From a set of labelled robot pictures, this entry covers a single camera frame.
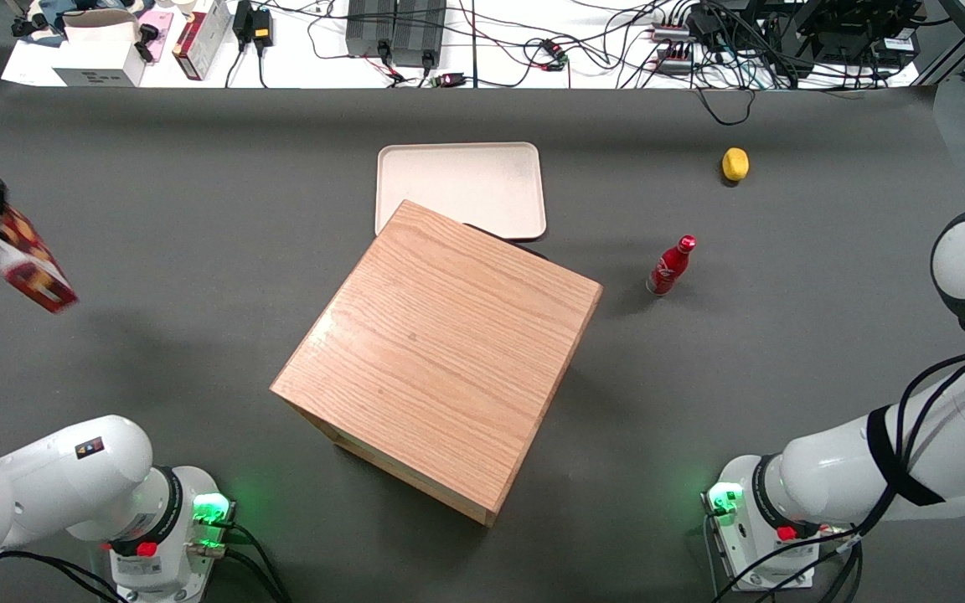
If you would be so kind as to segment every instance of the coca-cola bottle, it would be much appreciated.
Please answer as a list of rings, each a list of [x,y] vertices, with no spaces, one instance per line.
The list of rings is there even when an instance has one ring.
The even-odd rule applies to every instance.
[[[669,249],[658,260],[658,266],[650,272],[647,278],[647,289],[654,295],[662,296],[673,289],[677,279],[687,270],[687,260],[690,259],[689,253],[694,249],[694,237],[685,235],[680,243]]]

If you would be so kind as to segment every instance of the red and white box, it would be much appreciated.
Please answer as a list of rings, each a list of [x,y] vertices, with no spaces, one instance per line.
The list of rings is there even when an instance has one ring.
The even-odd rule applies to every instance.
[[[220,0],[203,0],[184,24],[173,57],[189,80],[204,80],[230,29],[230,11]]]

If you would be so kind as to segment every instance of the dark gray table mat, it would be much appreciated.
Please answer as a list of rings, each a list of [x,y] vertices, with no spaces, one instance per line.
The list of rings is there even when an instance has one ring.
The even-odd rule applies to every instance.
[[[129,416],[157,462],[236,497],[300,602],[707,602],[698,492],[725,462],[965,350],[928,275],[965,209],[932,96],[761,93],[722,127],[686,91],[0,83],[0,175],[81,299],[50,316],[0,278],[0,455]],[[732,119],[747,95],[709,99]],[[373,238],[379,149],[483,141],[537,145],[549,230],[529,247],[606,288],[489,531],[267,390]],[[729,146],[751,157],[736,188],[717,178]],[[654,301],[644,279],[685,233],[692,266]],[[92,599],[22,562],[1,562],[0,600]],[[224,562],[207,600],[264,598]],[[884,599],[965,600],[965,519],[882,524],[859,600]]]

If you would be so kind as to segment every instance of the label sticker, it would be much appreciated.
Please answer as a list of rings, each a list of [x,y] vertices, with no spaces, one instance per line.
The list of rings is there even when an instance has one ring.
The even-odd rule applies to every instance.
[[[915,43],[910,39],[885,38],[885,48],[889,50],[909,50],[915,51]]]
[[[162,573],[158,557],[118,557],[118,573],[124,576],[150,576]]]
[[[88,458],[98,451],[103,451],[103,438],[95,438],[83,444],[77,444],[77,446],[73,446],[73,451],[76,451],[78,459]]]

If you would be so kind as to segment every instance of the wood grain surface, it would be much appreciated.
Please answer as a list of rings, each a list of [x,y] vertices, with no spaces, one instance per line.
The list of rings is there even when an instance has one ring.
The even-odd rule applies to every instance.
[[[339,446],[490,524],[600,296],[405,202],[271,390]]]

